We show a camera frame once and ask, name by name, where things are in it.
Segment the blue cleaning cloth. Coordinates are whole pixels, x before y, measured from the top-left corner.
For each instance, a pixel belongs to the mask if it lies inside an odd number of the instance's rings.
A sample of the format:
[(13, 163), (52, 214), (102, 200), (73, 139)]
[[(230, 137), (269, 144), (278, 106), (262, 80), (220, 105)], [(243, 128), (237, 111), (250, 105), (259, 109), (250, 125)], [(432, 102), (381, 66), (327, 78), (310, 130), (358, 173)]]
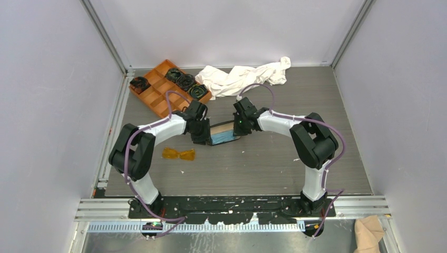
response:
[(235, 140), (233, 131), (225, 131), (211, 135), (211, 145), (219, 145)]

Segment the black glasses case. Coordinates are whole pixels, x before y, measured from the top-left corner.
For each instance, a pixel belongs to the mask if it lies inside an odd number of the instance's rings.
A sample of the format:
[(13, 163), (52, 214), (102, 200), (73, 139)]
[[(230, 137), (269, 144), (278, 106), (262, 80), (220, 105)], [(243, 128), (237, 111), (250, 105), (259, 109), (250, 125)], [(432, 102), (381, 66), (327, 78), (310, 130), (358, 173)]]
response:
[(224, 121), (210, 126), (210, 139), (207, 145), (214, 146), (239, 139), (240, 136), (234, 135), (234, 120)]

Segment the orange sunglasses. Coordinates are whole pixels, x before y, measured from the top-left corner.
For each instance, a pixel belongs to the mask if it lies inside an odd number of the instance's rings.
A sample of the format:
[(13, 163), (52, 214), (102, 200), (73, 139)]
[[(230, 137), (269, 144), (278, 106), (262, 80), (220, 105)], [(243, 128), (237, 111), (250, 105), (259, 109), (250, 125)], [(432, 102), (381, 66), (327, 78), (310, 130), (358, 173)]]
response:
[(162, 151), (162, 157), (164, 159), (181, 159), (187, 161), (193, 161), (196, 157), (196, 152), (194, 149), (186, 151), (178, 151), (172, 148), (164, 148)]

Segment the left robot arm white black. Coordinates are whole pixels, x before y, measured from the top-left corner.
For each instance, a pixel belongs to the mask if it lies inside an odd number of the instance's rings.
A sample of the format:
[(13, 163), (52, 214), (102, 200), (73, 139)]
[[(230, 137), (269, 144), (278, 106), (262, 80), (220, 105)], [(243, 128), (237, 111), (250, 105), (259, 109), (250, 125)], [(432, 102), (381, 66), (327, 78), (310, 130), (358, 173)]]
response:
[(162, 210), (156, 200), (160, 195), (149, 174), (154, 148), (178, 135), (190, 134), (194, 144), (207, 144), (211, 139), (208, 108), (193, 100), (184, 111), (174, 111), (170, 116), (148, 125), (126, 124), (109, 154), (108, 162), (142, 200), (141, 211), (149, 218), (156, 218)]

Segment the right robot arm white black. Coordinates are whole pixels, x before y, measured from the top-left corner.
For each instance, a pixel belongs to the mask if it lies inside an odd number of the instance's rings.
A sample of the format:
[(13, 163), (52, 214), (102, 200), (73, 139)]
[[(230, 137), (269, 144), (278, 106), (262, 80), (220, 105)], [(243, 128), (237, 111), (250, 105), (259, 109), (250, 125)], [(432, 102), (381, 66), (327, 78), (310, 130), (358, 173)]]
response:
[(337, 139), (319, 114), (307, 116), (280, 114), (268, 108), (257, 109), (248, 98), (233, 104), (234, 135), (269, 131), (292, 139), (298, 157), (305, 165), (305, 183), (298, 202), (302, 212), (315, 216), (327, 198), (328, 166), (338, 149)]

